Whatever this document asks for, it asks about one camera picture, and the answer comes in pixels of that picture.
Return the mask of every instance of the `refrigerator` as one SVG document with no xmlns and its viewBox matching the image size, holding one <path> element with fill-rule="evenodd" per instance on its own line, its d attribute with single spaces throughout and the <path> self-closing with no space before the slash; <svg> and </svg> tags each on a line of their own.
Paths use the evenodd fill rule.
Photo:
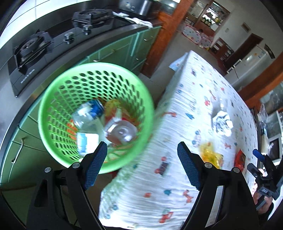
<svg viewBox="0 0 283 230">
<path fill-rule="evenodd" d="M 268 52 L 256 46 L 243 60 L 239 59 L 227 70 L 224 78 L 236 91 L 240 91 L 258 77 L 271 63 L 272 58 Z"/>
</svg>

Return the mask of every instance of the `doorway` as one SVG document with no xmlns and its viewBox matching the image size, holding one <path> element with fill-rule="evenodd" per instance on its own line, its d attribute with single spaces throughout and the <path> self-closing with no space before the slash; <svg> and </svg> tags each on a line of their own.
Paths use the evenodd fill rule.
<svg viewBox="0 0 283 230">
<path fill-rule="evenodd" d="M 239 59 L 243 59 L 257 44 L 263 40 L 262 37 L 255 34 L 251 34 L 246 41 L 233 53 L 226 61 L 224 61 L 224 66 L 229 69 L 233 66 Z"/>
</svg>

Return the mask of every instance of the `patterned tablecloth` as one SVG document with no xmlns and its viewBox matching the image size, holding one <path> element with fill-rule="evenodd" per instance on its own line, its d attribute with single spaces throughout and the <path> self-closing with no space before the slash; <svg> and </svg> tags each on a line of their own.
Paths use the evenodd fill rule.
<svg viewBox="0 0 283 230">
<path fill-rule="evenodd" d="M 226 101 L 234 125 L 230 137 L 212 129 L 220 98 Z M 126 229 L 181 227 L 198 195 L 177 156 L 181 141 L 197 154 L 202 143 L 212 143 L 214 151 L 223 155 L 225 170 L 231 170 L 241 149 L 246 155 L 243 175 L 252 188 L 254 178 L 246 169 L 249 163 L 257 163 L 252 155 L 257 147 L 252 115 L 229 83 L 193 51 L 176 71 L 158 104 L 148 146 L 103 190 L 99 211 L 103 225 Z M 217 210 L 213 207 L 208 224 L 214 222 Z"/>
</svg>

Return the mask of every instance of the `blue gripper pad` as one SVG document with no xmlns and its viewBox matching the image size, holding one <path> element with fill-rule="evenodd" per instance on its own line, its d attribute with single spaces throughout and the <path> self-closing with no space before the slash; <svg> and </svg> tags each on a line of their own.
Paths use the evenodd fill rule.
<svg viewBox="0 0 283 230">
<path fill-rule="evenodd" d="M 252 154 L 262 163 L 265 162 L 265 157 L 264 155 L 261 154 L 261 152 L 259 152 L 257 149 L 254 149 L 252 151 Z"/>
<path fill-rule="evenodd" d="M 193 158 L 195 158 L 193 156 L 193 153 L 190 152 L 190 150 L 188 149 L 188 147 L 186 146 L 184 142 L 180 142 L 178 144 L 177 153 L 183 165 L 183 168 L 187 174 L 187 177 L 190 180 L 191 185 L 195 186 L 196 189 L 200 191 L 201 189 L 200 168 L 198 169 L 195 162 L 193 161 Z"/>
<path fill-rule="evenodd" d="M 88 190 L 88 188 L 94 185 L 96 177 L 107 155 L 107 144 L 105 142 L 100 142 L 93 154 L 95 154 L 95 156 L 85 173 L 85 190 Z"/>
</svg>

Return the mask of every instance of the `stove knob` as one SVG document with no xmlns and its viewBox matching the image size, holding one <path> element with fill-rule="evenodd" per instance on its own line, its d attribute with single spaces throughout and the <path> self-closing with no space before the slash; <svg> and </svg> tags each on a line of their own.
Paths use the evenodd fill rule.
<svg viewBox="0 0 283 230">
<path fill-rule="evenodd" d="M 73 32 L 68 32 L 66 34 L 64 34 L 65 39 L 63 40 L 64 42 L 66 42 L 68 45 L 71 44 L 74 40 L 74 33 Z"/>
<path fill-rule="evenodd" d="M 85 33 L 85 35 L 88 35 L 91 32 L 92 29 L 92 25 L 87 24 L 83 26 L 83 32 Z"/>
</svg>

